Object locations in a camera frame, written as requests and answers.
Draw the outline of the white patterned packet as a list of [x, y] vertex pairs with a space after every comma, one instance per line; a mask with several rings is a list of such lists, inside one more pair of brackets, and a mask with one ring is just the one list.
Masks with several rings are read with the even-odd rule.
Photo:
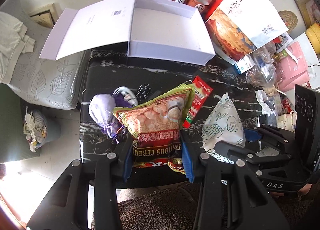
[[215, 145], [219, 141], [225, 141], [242, 148], [246, 142], [242, 122], [228, 93], [225, 93], [221, 97], [214, 110], [204, 122], [202, 127], [202, 142], [206, 153], [220, 162], [232, 164], [233, 161], [219, 155], [215, 151]]

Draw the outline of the cereal snack bag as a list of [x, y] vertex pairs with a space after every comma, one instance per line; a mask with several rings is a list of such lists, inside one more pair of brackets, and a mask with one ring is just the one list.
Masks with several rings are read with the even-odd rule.
[[114, 109], [113, 115], [133, 138], [133, 167], [169, 166], [184, 173], [180, 130], [194, 97], [195, 86], [189, 80], [138, 106]]

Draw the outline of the red snack packet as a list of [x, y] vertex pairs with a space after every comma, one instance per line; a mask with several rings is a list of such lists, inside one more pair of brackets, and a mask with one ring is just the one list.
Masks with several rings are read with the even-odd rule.
[[196, 76], [194, 78], [193, 85], [195, 86], [195, 97], [191, 108], [188, 111], [185, 122], [183, 123], [184, 128], [190, 127], [192, 121], [203, 106], [204, 102], [213, 91], [213, 88], [211, 88], [200, 76]]

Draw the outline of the purple satin pouch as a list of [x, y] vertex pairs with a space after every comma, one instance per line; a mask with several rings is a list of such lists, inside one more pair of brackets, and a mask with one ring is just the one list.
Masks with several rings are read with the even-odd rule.
[[113, 96], [98, 94], [92, 98], [88, 112], [93, 121], [101, 127], [102, 133], [119, 143], [119, 132], [123, 126], [113, 115], [115, 107], [116, 101]]

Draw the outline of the clear plastic bag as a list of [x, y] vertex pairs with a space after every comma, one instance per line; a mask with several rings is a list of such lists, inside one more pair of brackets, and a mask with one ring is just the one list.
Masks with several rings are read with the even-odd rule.
[[246, 72], [246, 81], [254, 87], [271, 88], [277, 81], [274, 54], [276, 45], [269, 42], [250, 54], [254, 66]]

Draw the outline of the blue white medicine box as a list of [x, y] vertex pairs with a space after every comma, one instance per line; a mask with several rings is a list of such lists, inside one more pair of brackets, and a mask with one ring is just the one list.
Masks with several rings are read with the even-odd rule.
[[248, 70], [250, 70], [254, 66], [255, 66], [255, 62], [249, 54], [242, 57], [234, 65], [234, 67], [239, 75], [246, 73]]

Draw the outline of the pink paper bag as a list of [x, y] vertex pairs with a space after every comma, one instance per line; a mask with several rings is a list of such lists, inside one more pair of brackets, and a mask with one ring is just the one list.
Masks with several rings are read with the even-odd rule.
[[306, 85], [310, 81], [308, 64], [298, 41], [293, 42], [278, 53], [280, 61], [276, 66], [278, 88], [287, 92], [295, 85]]

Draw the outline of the blue waste bin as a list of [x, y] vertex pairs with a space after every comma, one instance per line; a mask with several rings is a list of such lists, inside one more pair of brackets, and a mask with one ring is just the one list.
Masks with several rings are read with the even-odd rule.
[[61, 127], [39, 110], [27, 110], [23, 122], [23, 134], [29, 143], [29, 149], [35, 153], [45, 143], [58, 140], [61, 136]]

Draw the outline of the grey leaf pattern pillow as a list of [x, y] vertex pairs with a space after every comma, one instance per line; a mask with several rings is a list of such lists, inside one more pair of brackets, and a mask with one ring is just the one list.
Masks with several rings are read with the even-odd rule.
[[27, 35], [35, 39], [34, 51], [19, 56], [8, 87], [30, 104], [75, 109], [82, 94], [89, 53], [82, 51], [59, 60], [41, 59], [51, 29], [34, 22], [20, 0], [6, 0], [1, 11], [22, 21], [28, 28]]

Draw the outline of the large white orange bag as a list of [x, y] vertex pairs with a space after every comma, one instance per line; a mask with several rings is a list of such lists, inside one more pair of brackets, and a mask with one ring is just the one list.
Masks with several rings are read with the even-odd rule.
[[270, 0], [223, 0], [206, 27], [218, 56], [231, 64], [289, 30]]

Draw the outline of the green chair cushion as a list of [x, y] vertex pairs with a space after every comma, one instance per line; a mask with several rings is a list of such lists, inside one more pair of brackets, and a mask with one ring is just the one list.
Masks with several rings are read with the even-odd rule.
[[21, 99], [7, 85], [1, 84], [0, 162], [21, 161], [38, 157], [29, 149], [23, 134]]

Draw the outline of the white open gift box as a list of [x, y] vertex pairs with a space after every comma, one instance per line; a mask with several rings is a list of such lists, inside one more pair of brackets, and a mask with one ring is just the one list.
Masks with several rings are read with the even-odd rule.
[[119, 43], [129, 57], [205, 65], [215, 56], [198, 9], [171, 0], [103, 0], [65, 9], [40, 58], [58, 60]]

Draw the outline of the white crumpled cloth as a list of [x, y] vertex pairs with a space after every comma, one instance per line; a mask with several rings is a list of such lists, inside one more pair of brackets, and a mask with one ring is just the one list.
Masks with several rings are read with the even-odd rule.
[[1, 83], [9, 84], [21, 54], [32, 53], [36, 40], [26, 35], [28, 28], [17, 18], [1, 12]]

